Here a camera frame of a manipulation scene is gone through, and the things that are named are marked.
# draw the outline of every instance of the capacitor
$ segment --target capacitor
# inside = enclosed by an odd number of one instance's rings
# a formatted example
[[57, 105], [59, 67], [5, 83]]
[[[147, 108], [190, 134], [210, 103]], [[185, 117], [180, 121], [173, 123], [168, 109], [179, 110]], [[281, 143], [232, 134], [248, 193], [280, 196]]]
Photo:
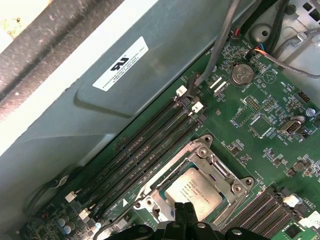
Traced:
[[255, 78], [253, 68], [245, 63], [234, 64], [230, 75], [231, 83], [237, 87], [245, 87]]
[[69, 217], [68, 216], [62, 216], [61, 218], [58, 219], [57, 223], [60, 227], [63, 227], [69, 222]]
[[308, 117], [314, 117], [316, 115], [316, 110], [314, 110], [313, 108], [308, 108], [306, 111], [305, 111], [305, 114], [308, 116]]
[[95, 227], [97, 228], [97, 229], [100, 229], [101, 228], [101, 223], [100, 222], [97, 222], [96, 224], [95, 224]]
[[69, 234], [74, 229], [75, 229], [75, 224], [73, 222], [69, 222], [67, 225], [63, 227], [63, 233]]

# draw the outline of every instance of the green pcb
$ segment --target green pcb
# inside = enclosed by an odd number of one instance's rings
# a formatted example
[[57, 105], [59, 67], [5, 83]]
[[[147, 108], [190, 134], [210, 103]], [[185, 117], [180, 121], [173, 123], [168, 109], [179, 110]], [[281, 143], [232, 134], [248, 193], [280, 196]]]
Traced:
[[[218, 61], [217, 71], [204, 82], [197, 96], [204, 105], [207, 120], [201, 127], [188, 133], [178, 146], [167, 152], [159, 161], [154, 172], [168, 162], [188, 141], [202, 135], [213, 136], [211, 150], [232, 170], [237, 177], [253, 177], [254, 187], [242, 206], [244, 208], [255, 196], [271, 184], [286, 187], [303, 198], [309, 208], [309, 214], [319, 211], [320, 206], [320, 131], [318, 131], [320, 110], [295, 87], [271, 62], [262, 55], [251, 60], [245, 55], [252, 46], [244, 40], [231, 40], [225, 46]], [[53, 209], [52, 219], [58, 219], [68, 213], [64, 197], [81, 188], [82, 182], [94, 176], [97, 169], [110, 159], [118, 147], [132, 138], [150, 119], [176, 95], [181, 86], [188, 86], [194, 73], [203, 73], [211, 52], [204, 54], [163, 94], [161, 94], [139, 117], [136, 118], [112, 143], [110, 143], [75, 181], [69, 184], [43, 212]], [[231, 71], [235, 64], [244, 63], [254, 70], [253, 81], [245, 87], [238, 87], [231, 81]], [[314, 109], [315, 115], [306, 115], [307, 109]], [[288, 121], [299, 120], [301, 127], [297, 134], [283, 134], [278, 130]], [[288, 126], [293, 131], [296, 126]], [[132, 204], [143, 182], [137, 182], [103, 215], [111, 222]], [[130, 210], [130, 224], [148, 224], [154, 229], [157, 222], [147, 210]], [[81, 221], [76, 225], [81, 228]], [[42, 227], [30, 223], [25, 231], [37, 232], [41, 239], [61, 239], [60, 230], [54, 220]], [[274, 239], [286, 239], [279, 233]], [[86, 230], [77, 237], [68, 239], [91, 239]]]

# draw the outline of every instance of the white label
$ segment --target white label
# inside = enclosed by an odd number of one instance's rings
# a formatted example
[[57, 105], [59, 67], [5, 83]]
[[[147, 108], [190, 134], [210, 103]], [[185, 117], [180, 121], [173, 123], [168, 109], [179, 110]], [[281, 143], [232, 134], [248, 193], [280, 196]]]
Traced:
[[144, 37], [139, 37], [92, 86], [108, 91], [148, 50]]

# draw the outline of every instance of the gray cable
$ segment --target gray cable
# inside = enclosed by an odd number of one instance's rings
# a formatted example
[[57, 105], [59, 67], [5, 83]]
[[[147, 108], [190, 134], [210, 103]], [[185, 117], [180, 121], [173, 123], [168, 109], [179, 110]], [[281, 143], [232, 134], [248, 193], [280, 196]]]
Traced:
[[206, 79], [208, 79], [212, 71], [215, 69], [218, 58], [226, 44], [228, 34], [230, 32], [230, 29], [233, 23], [234, 15], [236, 13], [239, 3], [240, 3], [240, 0], [231, 0], [223, 25], [221, 27], [220, 33], [215, 40], [214, 47], [210, 56], [210, 60], [203, 74], [195, 81], [194, 84], [196, 86], [200, 86], [200, 84], [202, 84]]
[[[312, 29], [312, 30], [308, 30], [304, 32], [305, 35], [308, 38], [313, 38], [314, 36], [320, 35], [320, 27], [316, 28], [316, 29]], [[287, 49], [287, 47], [292, 44], [292, 45], [297, 45], [301, 42], [301, 40], [297, 37], [297, 36], [293, 36], [289, 39], [287, 39], [286, 41], [284, 41], [284, 43], [282, 43], [272, 54], [272, 56], [276, 59], [278, 59], [281, 54]]]
[[315, 9], [320, 13], [320, 3], [318, 3], [317, 0], [310, 0], [310, 2], [315, 7]]
[[269, 59], [271, 62], [274, 62], [274, 63], [278, 64], [280, 67], [283, 67], [284, 69], [290, 70], [290, 71], [292, 71], [294, 73], [297, 73], [297, 74], [305, 75], [305, 76], [307, 76], [309, 78], [320, 79], [320, 75], [313, 75], [313, 74], [308, 73], [306, 71], [302, 71], [300, 69], [297, 69], [297, 68], [294, 68], [292, 66], [289, 66], [289, 65], [287, 65], [287, 64], [285, 64], [285, 63], [283, 63], [283, 62], [281, 62], [281, 61], [279, 61], [277, 59], [275, 59], [273, 56], [271, 56], [269, 54], [264, 55], [264, 56], [265, 56], [266, 59]]
[[240, 20], [236, 23], [236, 28], [241, 29], [242, 26], [246, 23], [246, 21], [254, 14], [254, 12], [259, 7], [262, 0], [256, 0], [249, 8], [248, 10], [241, 16]]

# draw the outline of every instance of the mounting hole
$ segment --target mounting hole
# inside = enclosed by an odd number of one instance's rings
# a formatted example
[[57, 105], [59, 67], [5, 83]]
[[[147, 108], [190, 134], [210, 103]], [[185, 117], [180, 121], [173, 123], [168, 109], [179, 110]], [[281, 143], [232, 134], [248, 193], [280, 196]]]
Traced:
[[285, 13], [287, 15], [292, 15], [292, 14], [295, 14], [297, 11], [297, 8], [295, 5], [288, 5], [286, 8], [285, 8]]
[[248, 186], [250, 186], [252, 184], [251, 179], [248, 179], [247, 181], [245, 181], [245, 184], [247, 184]]

